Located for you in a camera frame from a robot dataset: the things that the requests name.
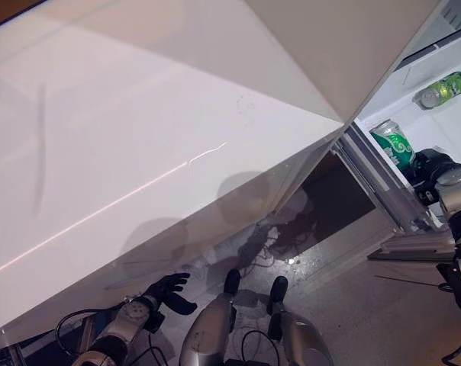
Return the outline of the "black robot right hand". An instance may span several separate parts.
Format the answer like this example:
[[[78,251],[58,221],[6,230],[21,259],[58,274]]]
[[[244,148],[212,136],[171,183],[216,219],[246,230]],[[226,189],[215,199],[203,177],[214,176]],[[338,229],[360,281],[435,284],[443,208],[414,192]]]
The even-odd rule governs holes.
[[[407,177],[415,194],[424,206],[437,203],[439,194],[435,190],[437,179],[445,172],[461,169],[447,154],[435,149],[422,149],[415,153]]]

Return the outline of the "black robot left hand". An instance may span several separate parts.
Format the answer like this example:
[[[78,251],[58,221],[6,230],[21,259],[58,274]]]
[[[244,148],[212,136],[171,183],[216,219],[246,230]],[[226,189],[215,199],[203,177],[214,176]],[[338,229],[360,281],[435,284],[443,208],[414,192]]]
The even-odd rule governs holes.
[[[155,309],[163,303],[173,312],[188,316],[198,307],[196,303],[189,302],[180,295],[189,278],[190,274],[186,272],[169,274],[151,284],[144,291],[143,296],[154,303]]]

